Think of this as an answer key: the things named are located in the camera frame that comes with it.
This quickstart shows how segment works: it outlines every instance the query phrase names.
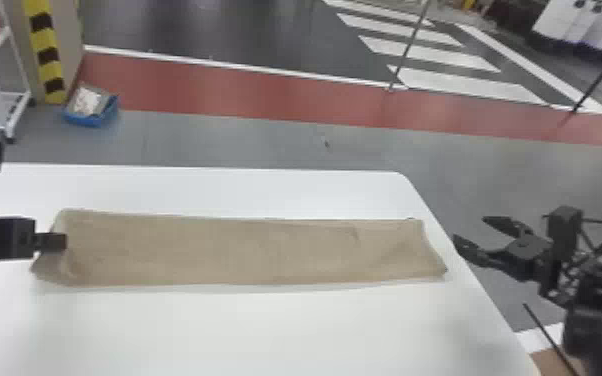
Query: crosswalk marking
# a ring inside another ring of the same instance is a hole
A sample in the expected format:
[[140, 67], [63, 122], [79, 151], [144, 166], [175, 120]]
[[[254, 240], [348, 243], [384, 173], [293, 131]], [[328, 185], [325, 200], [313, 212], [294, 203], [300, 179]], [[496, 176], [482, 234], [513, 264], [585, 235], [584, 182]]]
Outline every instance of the crosswalk marking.
[[[341, 20], [343, 20], [343, 22], [345, 22], [348, 26], [352, 26], [352, 27], [356, 27], [356, 28], [360, 28], [360, 29], [379, 31], [379, 32], [383, 32], [386, 34], [402, 35], [405, 37], [410, 36], [411, 32], [413, 32], [413, 28], [408, 27], [408, 26], [391, 24], [388, 22], [374, 21], [374, 20], [370, 20], [368, 18], [356, 17], [356, 16], [352, 16], [352, 15], [348, 15], [348, 14], [341, 14], [341, 13], [338, 14], [338, 17], [340, 17]], [[451, 46], [463, 47], [462, 43], [455, 40], [455, 38], [451, 37], [448, 34], [439, 33], [438, 31], [420, 29], [420, 30], [418, 30], [418, 34], [417, 34], [416, 38], [430, 41], [430, 42], [443, 43], [443, 44], [448, 44]]]
[[406, 86], [415, 89], [545, 104], [541, 98], [523, 86], [508, 82], [483, 80], [412, 68], [402, 68], [399, 72], [399, 79]]
[[[410, 14], [410, 13], [404, 13], [404, 12], [397, 12], [394, 10], [389, 10], [389, 9], [385, 9], [385, 8], [380, 8], [380, 7], [375, 7], [372, 5], [366, 5], [366, 4], [360, 4], [360, 3], [356, 3], [354, 1], [346, 1], [346, 0], [324, 0], [325, 3], [334, 6], [334, 7], [339, 7], [339, 8], [344, 8], [344, 9], [351, 9], [357, 12], [363, 12], [363, 13], [370, 13], [370, 14], [375, 14], [377, 16], [385, 16], [385, 17], [390, 17], [393, 18], [395, 20], [400, 20], [400, 21], [410, 21], [410, 22], [417, 22], [419, 17], [416, 16], [415, 14]], [[434, 26], [433, 23], [427, 21], [427, 20], [423, 20], [422, 24], [425, 26]]]
[[[363, 36], [360, 36], [359, 38], [366, 43], [371, 51], [380, 54], [401, 56], [406, 48], [404, 43]], [[431, 61], [434, 63], [455, 65], [463, 68], [500, 72], [499, 69], [488, 63], [482, 57], [467, 55], [460, 52], [437, 50], [435, 48], [413, 45], [408, 52], [408, 57], [412, 59]]]

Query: white stripe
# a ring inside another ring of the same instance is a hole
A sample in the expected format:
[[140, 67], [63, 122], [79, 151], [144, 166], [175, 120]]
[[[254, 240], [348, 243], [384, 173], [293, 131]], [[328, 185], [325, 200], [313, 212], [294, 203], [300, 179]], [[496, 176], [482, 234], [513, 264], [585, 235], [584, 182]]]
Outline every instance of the white stripe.
[[[371, 51], [379, 54], [401, 56], [406, 49], [404, 43], [393, 42], [384, 39], [361, 37]], [[408, 51], [408, 57], [417, 60], [431, 61], [434, 63], [456, 65], [464, 68], [483, 69], [492, 72], [499, 72], [492, 64], [488, 63], [480, 56], [467, 55], [460, 52], [437, 50], [436, 48], [411, 46]]]
[[[544, 70], [540, 66], [534, 64], [533, 62], [529, 61], [528, 59], [526, 59], [519, 53], [506, 47], [505, 45], [503, 45], [499, 41], [495, 40], [491, 36], [480, 31], [479, 29], [477, 29], [473, 26], [462, 25], [462, 24], [457, 24], [457, 26], [460, 27], [465, 32], [471, 34], [474, 38], [476, 38], [476, 39], [480, 40], [481, 42], [487, 44], [488, 46], [492, 47], [494, 50], [498, 51], [499, 53], [504, 55], [506, 58], [511, 60], [512, 62], [520, 65], [521, 68], [523, 68], [526, 71], [532, 73], [533, 75], [539, 77], [539, 79], [546, 82], [551, 87], [555, 88], [556, 90], [558, 90], [560, 93], [564, 94], [567, 98], [571, 99], [572, 101], [576, 102], [579, 99], [581, 99], [581, 97], [583, 96], [583, 93], [581, 91], [577, 90], [576, 88], [574, 88], [572, 85], [570, 85], [570, 84], [562, 81], [561, 79], [557, 78], [556, 76], [552, 75], [548, 71]], [[584, 107], [586, 107], [590, 110], [602, 112], [602, 104], [600, 104], [599, 102], [597, 102], [596, 100], [594, 100], [592, 98], [586, 99], [586, 101], [584, 102], [583, 105], [584, 105]]]
[[[572, 109], [574, 108], [573, 106], [565, 106], [562, 104], [551, 104], [549, 105], [549, 107], [558, 110], [558, 111], [565, 111], [565, 112], [570, 112], [572, 111]], [[590, 110], [588, 108], [579, 108], [578, 112], [582, 113], [582, 114], [595, 114], [595, 115], [602, 115], [602, 111], [593, 111]]]
[[[348, 26], [357, 27], [360, 29], [379, 31], [387, 34], [401, 35], [408, 37], [413, 32], [412, 27], [401, 26], [397, 24], [391, 24], [387, 22], [380, 22], [370, 20], [368, 18], [355, 17], [348, 14], [338, 14], [338, 17], [343, 20]], [[438, 31], [430, 31], [420, 29], [418, 30], [418, 34], [416, 38], [420, 38], [422, 40], [436, 42], [436, 43], [444, 43], [450, 44], [452, 46], [463, 47], [462, 43], [455, 40], [455, 38], [451, 37], [448, 34], [439, 33]]]
[[[546, 332], [553, 338], [553, 342], [555, 342], [556, 345], [562, 343], [563, 325], [561, 322], [545, 326], [544, 329], [546, 329]], [[523, 330], [522, 332], [516, 333], [516, 337], [528, 354], [547, 350], [552, 347], [539, 328]]]
[[539, 97], [521, 85], [436, 73], [419, 69], [402, 68], [399, 79], [415, 89], [435, 90], [475, 97], [505, 99], [516, 102], [545, 104]]
[[[235, 69], [235, 70], [241, 70], [241, 71], [247, 71], [247, 72], [267, 73], [267, 74], [275, 74], [275, 75], [280, 75], [280, 76], [299, 77], [299, 78], [309, 78], [309, 79], [313, 79], [313, 80], [340, 82], [340, 83], [346, 83], [346, 84], [375, 86], [375, 87], [382, 87], [382, 88], [386, 88], [389, 86], [389, 83], [382, 82], [382, 81], [371, 81], [371, 80], [363, 80], [363, 79], [358, 79], [358, 78], [332, 76], [332, 75], [319, 74], [319, 73], [307, 73], [307, 72], [299, 72], [299, 71], [292, 71], [292, 70], [286, 70], [286, 69], [257, 67], [254, 65], [225, 63], [225, 62], [214, 61], [214, 60], [195, 59], [195, 58], [191, 58], [191, 57], [164, 55], [164, 54], [157, 54], [157, 53], [152, 53], [152, 52], [139, 52], [139, 51], [133, 51], [133, 50], [124, 50], [124, 49], [120, 49], [120, 48], [102, 47], [102, 46], [94, 46], [94, 45], [88, 45], [88, 44], [84, 45], [84, 50], [88, 51], [88, 52], [95, 52], [95, 53], [101, 53], [101, 54], [107, 54], [107, 55], [119, 55], [119, 56], [126, 56], [126, 57], [133, 57], [133, 58], [147, 59], [147, 60], [169, 61], [169, 62], [180, 63], [180, 64], [192, 64], [192, 65], [202, 65], [202, 66], [207, 66], [207, 67]], [[400, 90], [406, 89], [406, 87], [401, 84], [395, 84], [394, 88], [400, 89]]]
[[[333, 7], [339, 7], [339, 8], [343, 8], [343, 9], [351, 9], [351, 10], [354, 10], [357, 12], [375, 14], [376, 16], [390, 17], [390, 18], [394, 18], [395, 20], [417, 22], [419, 19], [419, 17], [416, 16], [415, 14], [397, 12], [394, 10], [389, 10], [389, 9], [385, 9], [385, 8], [381, 8], [381, 7], [375, 7], [375, 6], [371, 6], [371, 5], [356, 3], [354, 1], [324, 0], [324, 2]], [[423, 20], [422, 24], [425, 26], [434, 26], [433, 23], [431, 23], [427, 20]]]

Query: yellow and black striped pillar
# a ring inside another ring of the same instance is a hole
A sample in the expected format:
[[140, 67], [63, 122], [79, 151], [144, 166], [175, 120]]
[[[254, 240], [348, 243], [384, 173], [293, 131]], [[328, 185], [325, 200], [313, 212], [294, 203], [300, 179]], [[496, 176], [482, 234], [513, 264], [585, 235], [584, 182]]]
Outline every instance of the yellow and black striped pillar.
[[58, 54], [58, 38], [51, 18], [51, 5], [48, 0], [24, 0], [24, 8], [30, 22], [30, 42], [37, 57], [45, 102], [62, 104], [67, 100], [67, 90]]

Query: beige towel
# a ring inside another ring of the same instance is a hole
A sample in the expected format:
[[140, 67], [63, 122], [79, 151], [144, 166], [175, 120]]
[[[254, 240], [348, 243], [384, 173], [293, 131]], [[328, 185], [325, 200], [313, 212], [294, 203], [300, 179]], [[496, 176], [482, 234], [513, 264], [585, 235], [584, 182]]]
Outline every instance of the beige towel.
[[73, 286], [307, 284], [441, 276], [422, 221], [247, 220], [64, 210], [68, 249], [39, 278]]

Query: floor marking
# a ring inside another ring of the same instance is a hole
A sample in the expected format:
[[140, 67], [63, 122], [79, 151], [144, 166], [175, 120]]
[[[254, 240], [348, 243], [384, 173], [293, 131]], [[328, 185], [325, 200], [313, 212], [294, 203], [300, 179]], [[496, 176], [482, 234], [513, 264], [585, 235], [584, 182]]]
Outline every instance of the floor marking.
[[[385, 39], [359, 37], [373, 52], [380, 54], [401, 56], [406, 49], [404, 43], [393, 42]], [[483, 69], [491, 72], [500, 72], [494, 65], [488, 63], [480, 56], [463, 54], [461, 52], [444, 51], [436, 48], [411, 46], [408, 51], [411, 59], [431, 61], [434, 63], [455, 65], [464, 68]]]
[[505, 99], [516, 102], [546, 104], [521, 85], [480, 78], [456, 76], [426, 70], [402, 68], [399, 79], [415, 89], [435, 90], [474, 97]]
[[[366, 5], [355, 3], [353, 1], [345, 1], [345, 0], [324, 0], [330, 6], [339, 7], [344, 9], [351, 9], [357, 12], [370, 13], [375, 14], [377, 16], [390, 17], [395, 20], [400, 21], [409, 21], [409, 22], [418, 22], [419, 17], [415, 14], [405, 13], [405, 12], [397, 12], [395, 10], [389, 10], [381, 7], [376, 7], [373, 5]], [[433, 23], [423, 20], [422, 24], [425, 26], [434, 26]]]
[[[355, 28], [373, 30], [386, 34], [401, 35], [404, 37], [410, 37], [411, 33], [413, 32], [413, 28], [408, 26], [374, 21], [368, 18], [356, 17], [341, 13], [338, 14], [338, 17], [340, 17], [340, 19], [343, 20], [343, 22], [345, 22], [346, 25]], [[458, 42], [455, 38], [451, 37], [448, 34], [439, 33], [438, 31], [420, 29], [418, 30], [416, 38], [420, 38], [422, 40], [430, 42], [449, 44], [451, 46], [464, 47], [464, 45]]]
[[[382, 88], [387, 88], [389, 86], [388, 82], [382, 82], [382, 81], [363, 80], [363, 79], [359, 79], [359, 78], [340, 77], [340, 76], [332, 76], [332, 75], [328, 75], [328, 74], [319, 74], [319, 73], [307, 73], [307, 72], [299, 72], [299, 71], [292, 71], [292, 70], [286, 70], [286, 69], [258, 67], [258, 66], [246, 65], [246, 64], [225, 63], [225, 62], [221, 62], [221, 61], [196, 59], [196, 58], [184, 57], [184, 56], [165, 55], [165, 54], [158, 54], [158, 53], [152, 53], [152, 52], [140, 52], [140, 51], [134, 51], [134, 50], [121, 49], [121, 48], [85, 45], [84, 50], [87, 52], [107, 54], [107, 55], [118, 55], [118, 56], [126, 56], [126, 57], [133, 57], [133, 58], [146, 59], [146, 60], [168, 61], [168, 62], [180, 63], [180, 64], [191, 64], [191, 65], [202, 65], [202, 66], [215, 67], [215, 68], [235, 69], [235, 70], [241, 70], [241, 71], [247, 71], [247, 72], [267, 73], [267, 74], [275, 74], [275, 75], [279, 75], [279, 76], [308, 78], [308, 79], [313, 79], [313, 80], [340, 82], [340, 83], [346, 83], [346, 84], [375, 86], [375, 87], [382, 87]], [[398, 90], [406, 90], [406, 86], [401, 85], [401, 84], [395, 84], [394, 88], [398, 89]]]
[[[467, 32], [474, 38], [480, 40], [481, 42], [487, 44], [491, 48], [495, 49], [496, 51], [504, 55], [507, 59], [511, 60], [515, 64], [518, 64], [521, 68], [537, 76], [539, 79], [546, 82], [554, 89], [558, 90], [560, 93], [565, 95], [567, 98], [571, 99], [573, 102], [577, 102], [583, 96], [583, 93], [577, 90], [572, 85], [564, 82], [563, 80], [544, 70], [540, 66], [531, 62], [530, 60], [520, 55], [519, 53], [513, 51], [512, 49], [506, 47], [501, 42], [497, 41], [493, 37], [482, 32], [481, 30], [473, 26], [461, 24], [457, 24], [457, 27], [464, 30], [465, 32]], [[602, 113], [602, 104], [592, 98], [586, 99], [586, 101], [584, 102], [584, 107], [586, 107], [589, 110]]]

